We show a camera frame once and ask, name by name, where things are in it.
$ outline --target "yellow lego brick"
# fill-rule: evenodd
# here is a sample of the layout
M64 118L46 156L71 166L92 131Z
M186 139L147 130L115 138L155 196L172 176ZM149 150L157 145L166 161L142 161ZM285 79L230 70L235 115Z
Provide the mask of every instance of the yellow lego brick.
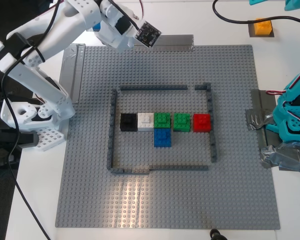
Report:
M272 31L271 21L263 21L254 24L254 33L255 35L269 35Z

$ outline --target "lego baseplate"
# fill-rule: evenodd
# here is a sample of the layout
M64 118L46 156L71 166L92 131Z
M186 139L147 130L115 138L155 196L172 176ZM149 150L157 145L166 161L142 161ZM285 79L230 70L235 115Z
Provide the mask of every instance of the lego baseplate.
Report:
M119 93L122 85L187 85L188 91L193 91L195 85L202 89L204 83L211 83L213 90L218 154L208 171L174 170L176 167L125 175L107 169L112 89ZM250 90L257 88L250 45L196 46L194 51L184 52L131 49L121 53L107 47L86 47L79 103L69 121L55 226L279 229L272 173L261 166L257 133L246 126L245 110L252 108ZM127 101L135 99L125 94ZM116 107L137 113L134 108L150 104L155 94L150 90L136 98L139 103L129 106L122 102ZM184 108L185 113L197 111L189 105L192 100L184 105L172 95L162 98L162 108L170 105L175 108L172 113L177 107ZM118 136L115 132L115 141L119 141ZM153 143L149 147L145 143L129 154L136 160L140 151L150 154ZM192 161L192 151L184 161Z

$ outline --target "white table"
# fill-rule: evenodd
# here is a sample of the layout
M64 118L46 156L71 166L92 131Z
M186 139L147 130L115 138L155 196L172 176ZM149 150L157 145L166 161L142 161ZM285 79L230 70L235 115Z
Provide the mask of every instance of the white table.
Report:
M138 3L127 3L140 15ZM145 18L166 35L193 34L195 45L253 46L259 88L280 90L300 72L300 24L289 20L272 22L275 38L249 38L247 25L236 25L218 19L211 2L145 3ZM219 2L219 12L228 18L255 18L290 15L300 18L300 10L284 11L283 1L250 6L248 2ZM101 45L93 32L84 32L75 43ZM42 64L42 69L58 80L63 53ZM66 143L44 153L25 149L22 152L17 180L53 240L208 240L209 230L121 229L121 228L55 228L61 174ZM281 230L222 230L229 240L300 239L300 173L272 169ZM7 240L44 240L35 220L14 192Z

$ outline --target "red lego brick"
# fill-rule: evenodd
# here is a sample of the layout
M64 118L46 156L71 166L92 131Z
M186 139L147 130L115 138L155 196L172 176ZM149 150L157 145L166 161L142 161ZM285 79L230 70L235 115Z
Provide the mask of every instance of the red lego brick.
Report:
M193 132L209 133L211 131L210 114L193 114Z

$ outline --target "white robotic arm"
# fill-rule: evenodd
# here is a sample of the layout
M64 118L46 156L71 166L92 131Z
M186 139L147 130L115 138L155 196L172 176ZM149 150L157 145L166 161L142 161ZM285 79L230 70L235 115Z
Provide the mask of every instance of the white robotic arm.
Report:
M65 49L82 32L100 23L100 31L96 36L107 46L116 49L131 48L135 39L141 40L147 47L152 47L160 36L160 31L149 23L139 20L126 7L121 9L138 25L135 29L124 16L108 0L65 0L59 6L57 15L50 32L37 50L32 51L10 73L9 77L21 83L45 103L33 105L28 102L12 102L21 131L32 131L42 128L58 129L61 121L71 118L75 111L68 93L59 83L46 76L38 65ZM7 69L24 55L31 45L30 37L42 34L49 25L54 9L51 8L42 15L20 26L7 36L5 43L0 41L0 71ZM4 102L1 118L11 127L15 127L12 116Z

